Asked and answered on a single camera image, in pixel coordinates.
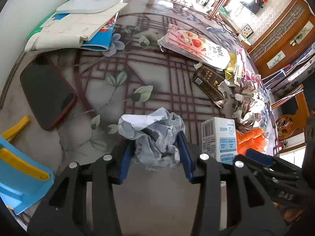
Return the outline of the person's right hand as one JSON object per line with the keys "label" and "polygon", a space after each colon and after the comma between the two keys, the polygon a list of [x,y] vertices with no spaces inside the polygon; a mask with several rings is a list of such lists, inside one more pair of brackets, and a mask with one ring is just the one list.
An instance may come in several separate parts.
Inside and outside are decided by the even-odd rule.
{"label": "person's right hand", "polygon": [[305,211],[305,209],[290,208],[276,202],[274,202],[273,204],[275,208],[279,211],[279,213],[281,214],[281,216],[283,217],[286,223],[291,223],[295,221]]}

